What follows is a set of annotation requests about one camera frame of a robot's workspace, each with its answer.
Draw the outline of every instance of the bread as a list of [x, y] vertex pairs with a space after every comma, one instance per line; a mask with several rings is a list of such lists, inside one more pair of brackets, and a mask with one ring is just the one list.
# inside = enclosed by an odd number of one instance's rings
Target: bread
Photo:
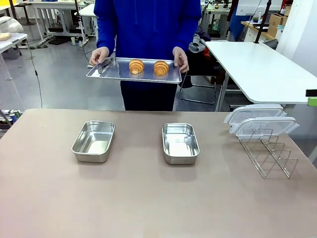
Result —
[[167, 74], [168, 72], [168, 64], [162, 60], [157, 61], [154, 64], [154, 73], [157, 76], [162, 76]]
[[10, 33], [0, 33], [0, 41], [6, 41], [11, 37]]
[[129, 69], [132, 74], [141, 73], [144, 70], [144, 63], [139, 59], [133, 59], [129, 63]]

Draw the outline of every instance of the monitor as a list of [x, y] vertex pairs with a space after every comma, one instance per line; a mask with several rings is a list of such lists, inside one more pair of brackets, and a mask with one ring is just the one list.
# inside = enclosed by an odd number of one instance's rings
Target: monitor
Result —
[[[268, 0], [239, 0], [237, 13], [238, 16], [256, 15], [257, 12], [264, 14]], [[270, 11], [280, 11], [282, 0], [272, 0]]]

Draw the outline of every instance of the person's right hand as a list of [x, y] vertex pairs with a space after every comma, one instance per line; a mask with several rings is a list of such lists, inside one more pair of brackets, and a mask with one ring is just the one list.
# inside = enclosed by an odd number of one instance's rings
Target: person's right hand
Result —
[[109, 49], [108, 47], [100, 47], [94, 50], [91, 54], [89, 64], [95, 66], [98, 63], [102, 63], [106, 57], [109, 56]]

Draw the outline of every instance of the metal tray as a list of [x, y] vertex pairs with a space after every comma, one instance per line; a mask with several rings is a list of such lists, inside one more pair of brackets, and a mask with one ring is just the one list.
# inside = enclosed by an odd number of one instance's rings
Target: metal tray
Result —
[[91, 120], [81, 128], [71, 150], [80, 162], [103, 163], [110, 153], [115, 124]]
[[191, 165], [199, 155], [194, 128], [186, 123], [169, 123], [162, 127], [165, 161], [171, 165]]
[[154, 63], [158, 59], [140, 59], [144, 63], [144, 70], [139, 74], [130, 73], [129, 63], [131, 60], [131, 58], [116, 58], [113, 63], [106, 67], [102, 74], [98, 73], [97, 66], [95, 66], [86, 76], [155, 83], [180, 83], [182, 81], [179, 66], [174, 66], [174, 61], [172, 60], [164, 60], [168, 64], [169, 70], [163, 76], [154, 74]]

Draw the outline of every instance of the wire rack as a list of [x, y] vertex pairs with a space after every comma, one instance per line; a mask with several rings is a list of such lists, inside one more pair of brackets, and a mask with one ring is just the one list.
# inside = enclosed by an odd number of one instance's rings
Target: wire rack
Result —
[[273, 135], [272, 129], [252, 131], [251, 137], [239, 137], [239, 141], [261, 176], [267, 178], [273, 167], [278, 164], [290, 178], [298, 163], [297, 158], [291, 158], [291, 150], [285, 149], [285, 143], [278, 142], [279, 137]]

